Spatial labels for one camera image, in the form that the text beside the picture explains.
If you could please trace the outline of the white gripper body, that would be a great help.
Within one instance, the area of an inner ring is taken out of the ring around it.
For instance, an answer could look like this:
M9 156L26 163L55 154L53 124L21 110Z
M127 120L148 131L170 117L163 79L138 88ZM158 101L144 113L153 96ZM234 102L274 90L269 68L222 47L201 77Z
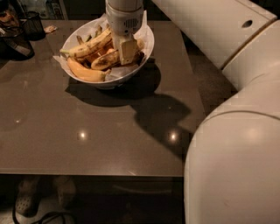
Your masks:
M108 23L119 36L136 33L142 26L143 0L105 0Z

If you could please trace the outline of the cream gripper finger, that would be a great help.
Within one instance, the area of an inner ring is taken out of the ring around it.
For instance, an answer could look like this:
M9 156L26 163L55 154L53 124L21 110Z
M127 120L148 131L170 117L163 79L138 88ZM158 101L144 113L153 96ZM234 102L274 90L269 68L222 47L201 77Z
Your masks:
M114 49L118 50L119 49L119 36L114 31L111 31L111 36L112 36L113 47L114 47Z
M122 65L132 62L137 52L137 41L132 34L121 36L119 38L118 51L120 53L120 61Z

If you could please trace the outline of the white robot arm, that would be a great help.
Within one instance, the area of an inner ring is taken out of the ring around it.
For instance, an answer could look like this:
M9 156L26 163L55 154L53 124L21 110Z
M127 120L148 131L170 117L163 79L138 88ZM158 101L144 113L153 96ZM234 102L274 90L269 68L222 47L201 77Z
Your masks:
M152 0L237 89L198 127L185 224L280 224L280 19L251 0Z

